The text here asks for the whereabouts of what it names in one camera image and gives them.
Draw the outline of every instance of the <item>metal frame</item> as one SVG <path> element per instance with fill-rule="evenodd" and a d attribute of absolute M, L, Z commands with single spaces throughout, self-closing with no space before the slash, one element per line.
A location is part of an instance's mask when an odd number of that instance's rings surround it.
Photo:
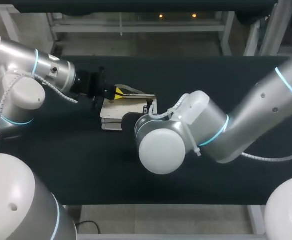
<path fill-rule="evenodd" d="M 260 28 L 259 21 L 257 21 L 254 25 L 252 25 L 250 27 L 250 33 L 249 33 L 244 56 L 255 56 L 256 55 L 256 51 L 257 51 L 257 47 L 258 47 L 258 40 L 259 40 L 259 28 Z"/>
<path fill-rule="evenodd" d="M 266 240 L 265 235 L 79 234 L 78 240 Z"/>
<path fill-rule="evenodd" d="M 72 206 L 79 222 L 81 206 Z M 154 234 L 78 234 L 77 240 L 267 240 L 262 206 L 248 205 L 253 234 L 247 235 L 154 235 Z"/>
<path fill-rule="evenodd" d="M 0 5 L 0 17 L 6 27 L 9 38 L 20 43 L 20 32 L 18 26 L 11 17 L 11 14 L 20 14 L 20 12 L 16 10 L 13 5 Z M 49 26 L 48 17 L 45 13 L 39 13 L 38 15 L 40 27 L 44 33 L 43 35 L 39 35 L 44 43 L 43 51 L 46 53 L 51 53 L 54 49 L 55 41 Z"/>
<path fill-rule="evenodd" d="M 278 0 L 270 16 L 266 35 L 260 48 L 261 56 L 277 55 L 291 16 L 292 0 Z"/>
<path fill-rule="evenodd" d="M 11 40 L 20 42 L 19 30 L 10 14 L 19 14 L 13 5 L 0 5 L 0 16 Z M 65 20 L 60 13 L 40 13 L 45 33 L 44 50 L 50 53 L 58 40 L 56 33 L 171 33 L 171 32 L 218 32 L 220 46 L 225 56 L 231 55 L 229 36 L 234 20 L 234 12 L 217 12 L 214 20 L 201 22 L 102 22 L 96 20 Z M 256 48 L 248 41 L 247 50 Z"/>

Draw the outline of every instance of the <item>floor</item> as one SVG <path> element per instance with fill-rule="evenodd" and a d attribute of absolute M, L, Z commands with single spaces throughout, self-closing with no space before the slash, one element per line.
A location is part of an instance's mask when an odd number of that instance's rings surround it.
<path fill-rule="evenodd" d="M 35 14 L 14 16 L 24 44 L 41 49 Z M 0 20 L 0 36 L 7 37 Z M 242 55 L 247 29 L 234 24 L 230 46 Z M 57 50 L 62 56 L 219 56 L 217 34 L 68 34 Z M 102 234 L 251 234 L 245 206 L 236 205 L 85 205 L 81 221 L 93 220 Z M 96 234 L 93 224 L 81 234 Z"/>

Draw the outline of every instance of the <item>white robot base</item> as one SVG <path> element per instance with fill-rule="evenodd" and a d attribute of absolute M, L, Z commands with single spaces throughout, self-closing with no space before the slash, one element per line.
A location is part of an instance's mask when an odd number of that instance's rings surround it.
<path fill-rule="evenodd" d="M 19 159 L 0 154 L 0 240 L 75 240 L 73 221 Z"/>
<path fill-rule="evenodd" d="M 269 240 L 292 240 L 292 179 L 270 196 L 265 210 L 265 227 Z"/>

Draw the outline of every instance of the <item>black table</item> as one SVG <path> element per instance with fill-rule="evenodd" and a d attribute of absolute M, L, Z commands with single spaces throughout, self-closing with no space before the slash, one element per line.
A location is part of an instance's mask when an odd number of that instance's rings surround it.
<path fill-rule="evenodd" d="M 158 96 L 167 110 L 183 93 L 205 91 L 225 112 L 284 57 L 68 57 L 79 70 L 106 69 L 107 81 Z M 228 164 L 190 153 L 174 173 L 144 169 L 130 136 L 101 130 L 90 102 L 78 105 L 50 91 L 33 129 L 0 142 L 0 153 L 24 161 L 63 205 L 226 204 L 263 205 L 292 178 L 292 161 L 266 163 L 239 157 Z M 247 151 L 264 157 L 292 154 L 292 118 Z"/>
<path fill-rule="evenodd" d="M 277 0 L 0 0 L 21 13 L 236 12 L 243 24 L 252 24 L 271 13 Z"/>

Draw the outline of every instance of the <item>yellow object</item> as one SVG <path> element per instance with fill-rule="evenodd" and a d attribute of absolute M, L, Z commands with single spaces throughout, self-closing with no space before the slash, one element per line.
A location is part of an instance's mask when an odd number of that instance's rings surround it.
<path fill-rule="evenodd" d="M 123 95 L 122 91 L 119 88 L 116 88 L 116 93 Z M 115 94 L 115 100 L 122 99 L 122 96 Z"/>

